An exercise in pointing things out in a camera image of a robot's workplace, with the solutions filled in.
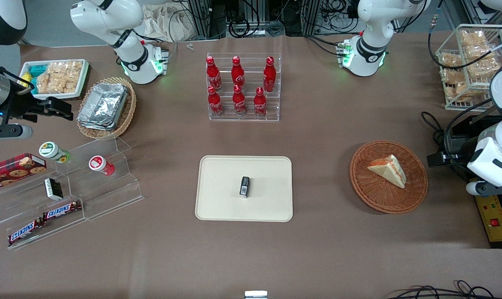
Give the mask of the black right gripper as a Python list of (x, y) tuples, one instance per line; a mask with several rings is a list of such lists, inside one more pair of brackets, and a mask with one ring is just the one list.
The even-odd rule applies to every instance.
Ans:
[(72, 106), (56, 97), (46, 98), (46, 108), (40, 100), (33, 97), (29, 91), (19, 94), (20, 91), (10, 91), (4, 104), (2, 105), (2, 123), (8, 123), (10, 119), (26, 119), (36, 123), (39, 115), (49, 117), (60, 117), (68, 121), (73, 121)]

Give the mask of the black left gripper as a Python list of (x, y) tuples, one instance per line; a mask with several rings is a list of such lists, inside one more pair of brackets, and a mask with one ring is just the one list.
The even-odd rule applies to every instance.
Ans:
[(448, 139), (442, 143), (441, 152), (426, 156), (429, 168), (450, 164), (466, 166), (471, 160), (476, 147), (476, 139)]

